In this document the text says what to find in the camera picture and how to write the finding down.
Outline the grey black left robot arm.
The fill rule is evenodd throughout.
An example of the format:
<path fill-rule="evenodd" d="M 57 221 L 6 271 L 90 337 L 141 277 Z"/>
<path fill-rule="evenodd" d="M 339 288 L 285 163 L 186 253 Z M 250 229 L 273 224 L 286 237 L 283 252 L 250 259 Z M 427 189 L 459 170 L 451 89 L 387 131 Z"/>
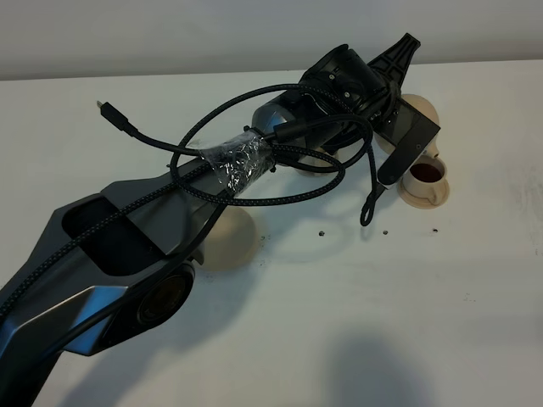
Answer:
<path fill-rule="evenodd" d="M 56 209 L 29 259 L 1 291 L 1 403 L 30 406 L 63 352 L 93 355 L 152 329 L 185 303 L 202 244 L 229 207 L 295 204 L 333 190 L 354 164 L 334 153 L 372 140 L 392 148 L 371 162 L 361 208 L 368 226 L 376 202 L 427 152 L 439 126 L 405 101 L 401 87 L 420 42 L 405 34 L 370 62 L 347 45 L 327 53 L 294 84 L 237 96 L 200 120 L 265 94 L 250 125 L 203 150 L 141 133 L 110 103 L 111 125 L 171 153 L 168 171 L 117 181 Z"/>

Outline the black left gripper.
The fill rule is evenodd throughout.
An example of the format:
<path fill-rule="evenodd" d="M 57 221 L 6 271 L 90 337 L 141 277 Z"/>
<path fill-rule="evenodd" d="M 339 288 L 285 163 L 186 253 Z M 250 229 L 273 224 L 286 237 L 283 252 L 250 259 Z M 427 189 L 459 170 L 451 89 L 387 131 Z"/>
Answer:
<path fill-rule="evenodd" d="M 367 90 L 375 92 L 385 84 L 394 83 L 363 105 L 360 115 L 370 122 L 374 136 L 380 135 L 395 149 L 378 164 L 378 182 L 390 187 L 423 156 L 426 147 L 438 136 L 440 126 L 402 99 L 400 89 L 420 41 L 406 33 L 395 45 L 369 63 L 370 81 Z"/>

